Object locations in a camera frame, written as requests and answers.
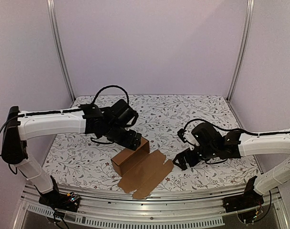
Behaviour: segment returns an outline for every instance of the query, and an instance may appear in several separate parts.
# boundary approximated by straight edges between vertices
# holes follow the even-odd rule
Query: open box
[[[159,150],[149,152],[149,142],[141,139],[141,145],[135,150],[124,149],[111,159],[113,168],[122,177],[118,186],[125,193],[136,190],[132,197],[145,198],[173,170],[171,160]]]

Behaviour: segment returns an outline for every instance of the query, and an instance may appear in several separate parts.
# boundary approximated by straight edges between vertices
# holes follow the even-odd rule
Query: black cable
[[[99,96],[99,94],[100,94],[103,90],[106,90],[106,89],[108,89],[108,88],[112,88],[112,87],[115,87],[115,88],[121,89],[121,90],[125,93],[126,98],[127,98],[127,104],[129,105],[129,96],[128,96],[127,91],[126,91],[124,88],[122,88],[122,87],[120,87],[120,86],[118,86],[118,85],[109,85],[109,86],[103,87],[101,90],[98,91],[98,93],[96,93],[96,95],[95,95],[93,101],[91,102],[91,104],[94,104],[94,103],[95,103],[97,97]]]
[[[55,223],[55,225],[58,227],[58,228],[60,228],[60,229],[65,229],[65,228],[62,228],[61,226],[59,226],[58,225],[58,223],[56,223],[56,214],[57,214],[57,216],[61,219],[61,221],[65,224],[65,226],[67,227],[66,229],[70,229],[69,228],[69,225],[66,223],[66,221],[64,221],[64,219],[63,219],[63,217],[59,214],[59,212],[56,210],[56,209],[54,209],[54,208],[52,208],[53,209],[53,211],[54,211],[54,223]]]
[[[221,128],[217,125],[214,125],[212,124],[211,122],[205,120],[205,119],[202,119],[202,118],[195,118],[195,119],[192,119],[190,121],[188,121],[186,123],[186,125],[184,126],[183,130],[186,130],[187,126],[191,123],[191,122],[194,122],[194,121],[202,121],[202,122],[205,122],[205,123],[209,123],[211,124],[212,126],[214,126],[215,128],[219,129],[219,130],[222,130],[222,131],[241,131],[247,135],[251,135],[251,136],[268,136],[268,135],[278,135],[278,134],[290,134],[290,131],[283,131],[283,132],[267,132],[267,133],[252,133],[252,132],[249,132],[247,130],[244,130],[244,129],[241,129],[241,128],[234,128],[234,129],[224,129],[224,128]]]
[[[228,159],[225,159],[223,161],[217,161],[217,162],[212,162],[212,163],[208,163],[208,160],[205,160],[204,162],[207,164],[207,165],[217,165],[217,164],[221,164],[221,163],[224,163],[226,162]]]
[[[17,175],[18,174],[18,169],[16,167],[16,172],[14,172],[10,166],[10,164],[8,164],[8,167],[10,168],[11,172],[14,174],[14,175]]]
[[[38,190],[38,188],[35,186],[35,188],[37,189],[37,192],[39,192],[39,194],[40,194],[40,196],[44,199],[44,201],[46,202],[46,203],[48,203],[48,201],[46,200],[46,198],[43,196],[43,195],[41,195],[41,193],[40,193],[40,191]],[[53,208],[52,206],[49,206],[53,211],[54,211],[54,214],[53,214],[53,216],[54,216],[54,223],[55,223],[55,225],[58,227],[58,228],[60,228],[60,229],[65,229],[65,228],[62,228],[62,227],[60,227],[59,225],[58,225],[58,223],[56,223],[56,215],[62,220],[62,222],[65,224],[65,226],[67,227],[66,229],[70,229],[70,227],[69,227],[69,225],[64,221],[64,218],[59,214],[59,211],[57,211],[55,208]]]
[[[268,207],[266,213],[264,214],[264,216],[263,216],[262,218],[258,219],[258,220],[255,220],[255,221],[254,221],[255,223],[261,221],[262,219],[264,219],[264,218],[268,215],[268,213],[269,213],[269,211],[270,211],[270,208],[271,208],[271,204],[272,204],[272,195],[271,195],[271,191],[269,191],[269,195],[270,195],[270,203],[269,203],[269,207]]]
[[[210,144],[210,147],[211,147],[212,149],[214,149],[214,150],[217,151],[217,152],[221,152],[219,149],[217,149],[217,148],[214,146],[212,140],[209,142],[209,144]]]
[[[269,191],[269,195],[270,195],[270,203],[269,203],[269,206],[268,206],[268,209],[267,209],[266,213],[264,214],[264,216],[263,216],[262,218],[253,221],[253,223],[256,223],[256,222],[259,222],[259,221],[263,220],[263,219],[268,215],[268,213],[269,213],[269,211],[270,211],[270,209],[271,209],[271,204],[272,204],[272,195],[271,195],[271,191]],[[237,217],[238,217],[238,219],[240,220],[240,222],[242,222],[243,224],[246,224],[246,225],[251,224],[251,223],[244,223],[244,219],[241,218],[239,214],[237,214]]]
[[[110,144],[114,143],[114,142],[98,142],[93,137],[91,137],[90,140],[91,140],[91,142],[98,143],[98,144],[103,144],[103,145],[110,145]]]
[[[71,109],[71,110],[63,110],[62,112],[60,110],[31,112],[31,113],[21,114],[21,117],[36,116],[36,115],[66,114],[66,113],[73,113],[73,112],[78,112],[78,111],[82,111],[82,109],[75,108],[75,109]]]
[[[4,129],[4,127],[6,127],[6,125],[7,125],[10,121],[14,120],[15,118],[19,118],[19,117],[23,117],[23,115],[17,115],[17,116],[14,116],[13,118],[10,118],[9,120],[7,120],[7,121],[2,125],[2,127],[0,128],[0,134],[1,134],[2,130]]]

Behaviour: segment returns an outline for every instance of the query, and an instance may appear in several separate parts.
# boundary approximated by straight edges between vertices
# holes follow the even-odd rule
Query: cardboard flap
[[[148,154],[142,162],[123,175],[118,186],[122,188],[125,193],[129,193],[141,187],[145,182],[150,183],[148,180],[153,174],[160,174],[161,167],[165,166],[163,165],[165,159],[166,156],[159,150]]]
[[[173,170],[174,164],[171,160],[166,161],[156,172],[132,194],[134,199],[143,199],[148,196],[155,187]]]
[[[143,150],[147,150],[147,152],[149,152],[149,142],[145,139],[145,138],[141,138],[141,144],[140,146],[135,150],[139,150],[140,148],[142,148],[145,144],[148,144],[145,148],[143,148]],[[115,155],[112,158],[112,161],[116,164],[116,165],[121,165],[122,163],[124,163],[125,161],[127,161],[135,152],[134,150],[131,149],[123,149],[119,154]]]

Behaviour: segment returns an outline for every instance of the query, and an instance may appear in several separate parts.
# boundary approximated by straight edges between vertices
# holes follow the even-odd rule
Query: patterned fabric surface
[[[96,104],[99,107],[111,106],[120,98],[125,97],[99,96]],[[92,99],[91,96],[78,97],[74,106],[88,104]],[[138,121],[132,129],[149,140],[151,152],[159,149],[169,159],[188,148],[176,133],[190,119],[203,118],[228,129],[238,127],[221,96],[131,95],[130,105],[139,113]],[[190,124],[189,130],[196,124]],[[110,159],[123,147],[94,144],[90,141],[91,136],[95,137],[82,134],[57,135],[43,169],[63,185],[122,191],[117,186],[121,177],[113,170]],[[184,191],[244,184],[258,172],[252,156],[229,159],[218,165],[201,163],[185,171],[175,166],[154,191]]]

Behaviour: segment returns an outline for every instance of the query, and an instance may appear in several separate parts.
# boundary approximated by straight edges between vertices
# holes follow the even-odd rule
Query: wire
[[[259,222],[259,221],[263,220],[263,219],[268,215],[268,213],[269,213],[269,211],[270,211],[270,209],[271,209],[271,204],[272,204],[272,195],[271,195],[271,191],[269,191],[269,195],[270,195],[270,203],[269,203],[269,206],[268,206],[268,209],[267,209],[266,213],[265,213],[265,214],[263,215],[263,217],[261,217],[260,219],[258,219],[258,220],[254,220],[253,223],[256,223],[256,222]],[[258,203],[258,204],[259,204],[259,206],[260,206],[259,210],[260,210],[261,208],[263,209],[263,206],[262,206],[260,203]],[[256,216],[253,217],[253,219],[254,219],[254,218],[256,219],[256,218],[258,217],[258,215],[259,215],[259,214],[258,214],[259,210],[257,210]],[[243,219],[243,218],[240,218],[240,215],[239,215],[239,214],[237,214],[237,218],[238,218],[239,221],[242,222],[243,224],[246,224],[246,225],[249,224],[249,223],[244,223],[244,219]]]
[[[65,226],[67,227],[67,229],[70,229],[69,228],[69,225],[66,223],[66,221],[64,221],[64,219],[63,219],[63,217],[59,214],[59,212],[56,210],[56,209],[54,209],[54,208],[52,208],[53,209],[53,211],[54,211],[54,224],[58,227],[58,228],[60,228],[60,229],[64,229],[64,228],[62,228],[61,226],[59,226],[58,225],[58,223],[56,223],[56,214],[57,214],[57,216],[61,219],[61,221],[65,224]]]
[[[253,132],[249,132],[247,130],[241,129],[241,128],[224,129],[224,128],[221,128],[221,127],[219,127],[217,125],[214,125],[211,122],[209,122],[209,121],[207,121],[205,119],[202,119],[202,118],[195,118],[195,119],[192,119],[192,120],[188,121],[186,123],[186,125],[184,126],[183,130],[186,130],[187,126],[191,122],[194,122],[194,121],[202,121],[202,122],[205,122],[205,123],[209,123],[212,126],[214,126],[215,128],[217,128],[219,130],[222,130],[222,131],[241,131],[241,132],[243,132],[243,133],[245,133],[247,135],[251,135],[251,136],[268,136],[268,135],[278,135],[278,134],[290,134],[290,131],[283,131],[283,132],[276,131],[276,132],[267,132],[267,133],[253,133]]]
[[[9,120],[7,120],[7,121],[2,125],[2,127],[0,128],[0,134],[1,134],[2,130],[4,129],[4,127],[6,127],[6,125],[7,125],[10,121],[12,121],[12,120],[14,120],[14,119],[16,119],[16,118],[19,118],[19,117],[23,117],[23,115],[17,115],[17,116],[14,116],[14,117],[10,118]]]
[[[217,162],[212,162],[212,163],[208,163],[209,160],[204,161],[207,165],[217,165],[217,164],[221,164],[226,162],[228,159],[225,159],[223,161],[217,161]]]
[[[39,189],[35,186],[35,188],[37,189],[37,191],[39,192],[40,196],[44,199],[44,201],[46,203],[48,203],[47,199],[41,195],[41,192],[39,191]],[[66,229],[70,229],[69,225],[64,221],[64,218],[60,215],[59,211],[57,211],[55,208],[53,208],[52,206],[49,206],[53,211],[54,211],[54,224],[60,228],[60,229],[64,229],[61,226],[58,225],[58,223],[56,223],[56,215],[62,220],[62,222],[65,224]]]
[[[91,140],[91,142],[98,143],[98,144],[102,144],[102,145],[110,145],[110,144],[113,144],[114,143],[114,142],[98,142],[93,137],[91,137],[90,140]]]
[[[121,89],[121,90],[125,93],[126,98],[127,98],[127,104],[129,105],[129,95],[128,95],[127,91],[126,91],[124,88],[122,88],[122,87],[120,87],[120,86],[118,86],[118,85],[109,85],[109,86],[103,87],[101,90],[98,91],[98,93],[96,93],[96,95],[95,95],[93,101],[91,102],[91,104],[94,104],[94,103],[95,103],[95,101],[96,101],[98,95],[99,95],[103,90],[106,90],[106,89],[108,89],[108,88],[112,88],[112,87],[115,87],[115,88]]]
[[[8,164],[8,167],[10,168],[11,172],[14,174],[14,175],[17,175],[18,174],[18,169],[16,167],[16,172],[14,172],[10,166],[10,164]]]
[[[266,213],[263,215],[262,218],[260,218],[260,219],[258,219],[258,220],[256,220],[256,221],[254,221],[254,222],[259,222],[259,221],[263,220],[263,219],[266,217],[266,215],[268,215],[268,213],[269,213],[269,211],[270,211],[270,208],[271,208],[271,204],[272,204],[272,195],[271,195],[271,191],[269,191],[269,195],[270,195],[270,203],[269,203],[269,207],[268,207]]]

